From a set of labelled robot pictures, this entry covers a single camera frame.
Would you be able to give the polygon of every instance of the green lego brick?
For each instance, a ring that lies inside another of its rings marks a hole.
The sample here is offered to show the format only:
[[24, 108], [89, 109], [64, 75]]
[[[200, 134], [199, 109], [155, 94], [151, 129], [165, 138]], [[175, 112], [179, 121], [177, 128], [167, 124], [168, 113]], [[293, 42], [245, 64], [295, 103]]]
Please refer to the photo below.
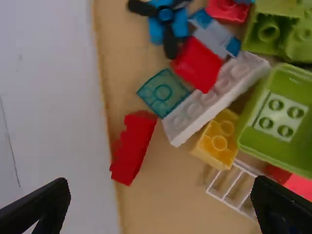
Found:
[[258, 85], [236, 125], [240, 150], [312, 178], [312, 72], [283, 63]]
[[283, 55], [289, 33], [303, 17], [304, 7], [294, 0], [257, 0], [251, 8], [242, 49]]
[[306, 9], [290, 32], [282, 56], [287, 62], [312, 62], [312, 9]]

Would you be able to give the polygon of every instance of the white wall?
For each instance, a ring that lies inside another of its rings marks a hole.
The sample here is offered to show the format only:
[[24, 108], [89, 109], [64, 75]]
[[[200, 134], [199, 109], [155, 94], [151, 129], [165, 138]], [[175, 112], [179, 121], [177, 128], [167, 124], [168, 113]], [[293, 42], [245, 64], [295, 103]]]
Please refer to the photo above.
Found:
[[88, 0], [0, 1], [0, 97], [27, 194], [57, 177], [62, 233], [119, 233]]

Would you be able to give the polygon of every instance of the toy pile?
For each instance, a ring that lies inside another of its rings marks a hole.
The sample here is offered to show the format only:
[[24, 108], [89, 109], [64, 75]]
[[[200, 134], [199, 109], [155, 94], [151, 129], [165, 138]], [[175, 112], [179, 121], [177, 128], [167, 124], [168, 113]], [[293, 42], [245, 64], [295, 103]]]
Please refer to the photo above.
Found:
[[[312, 4], [209, 0], [206, 8], [189, 16], [190, 2], [128, 1], [129, 11], [148, 17], [151, 42], [163, 44], [171, 69], [137, 91], [154, 114], [138, 111], [125, 117], [127, 129], [113, 147], [112, 178], [131, 185], [159, 118], [175, 147], [202, 130], [190, 154], [213, 168], [242, 169], [235, 162], [241, 150], [270, 163], [269, 176], [312, 200], [312, 72], [297, 66], [312, 63]], [[219, 23], [245, 21], [242, 42]], [[189, 24], [195, 28], [191, 35]], [[254, 53], [296, 66], [272, 68]], [[256, 82], [240, 116], [227, 109]]]

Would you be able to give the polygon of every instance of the blue lego brick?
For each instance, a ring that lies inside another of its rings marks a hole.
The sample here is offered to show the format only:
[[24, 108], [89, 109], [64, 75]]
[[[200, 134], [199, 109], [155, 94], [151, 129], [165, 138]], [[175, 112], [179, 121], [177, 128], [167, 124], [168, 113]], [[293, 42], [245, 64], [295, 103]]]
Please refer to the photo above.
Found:
[[189, 17], [189, 21], [196, 27], [206, 29], [214, 19], [208, 15], [204, 8], [196, 11]]
[[232, 57], [237, 57], [238, 52], [240, 51], [241, 41], [236, 37], [231, 37], [229, 43], [226, 46], [226, 50]]
[[[168, 6], [173, 0], [152, 0], [149, 3], [155, 7]], [[164, 27], [159, 23], [159, 20], [155, 17], [148, 18], [149, 33], [151, 42], [156, 45], [161, 45], [163, 40]], [[189, 35], [188, 28], [188, 12], [186, 8], [183, 8], [175, 12], [175, 20], [172, 23], [172, 29], [177, 38], [184, 38]]]
[[204, 8], [191, 15], [189, 21], [198, 28], [193, 36], [220, 58], [225, 59], [227, 55], [235, 58], [238, 55], [241, 42], [209, 16]]
[[160, 118], [164, 118], [191, 92], [169, 69], [164, 69], [150, 78], [137, 94]]

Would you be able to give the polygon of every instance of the red lego piece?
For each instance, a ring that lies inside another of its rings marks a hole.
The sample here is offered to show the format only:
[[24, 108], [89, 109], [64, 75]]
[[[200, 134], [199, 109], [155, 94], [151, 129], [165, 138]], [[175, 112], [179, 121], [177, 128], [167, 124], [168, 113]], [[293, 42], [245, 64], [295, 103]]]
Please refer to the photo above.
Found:
[[130, 186], [138, 174], [157, 122], [157, 115], [137, 111], [126, 115], [126, 130], [113, 144], [112, 179]]
[[214, 86], [222, 63], [218, 55], [190, 37], [171, 66], [178, 76], [206, 94]]
[[234, 0], [209, 0], [206, 12], [218, 20], [230, 23], [245, 22], [250, 5], [239, 4]]
[[292, 174], [278, 167], [268, 165], [266, 168], [267, 176], [273, 178], [277, 183], [294, 193], [312, 201], [312, 180]]

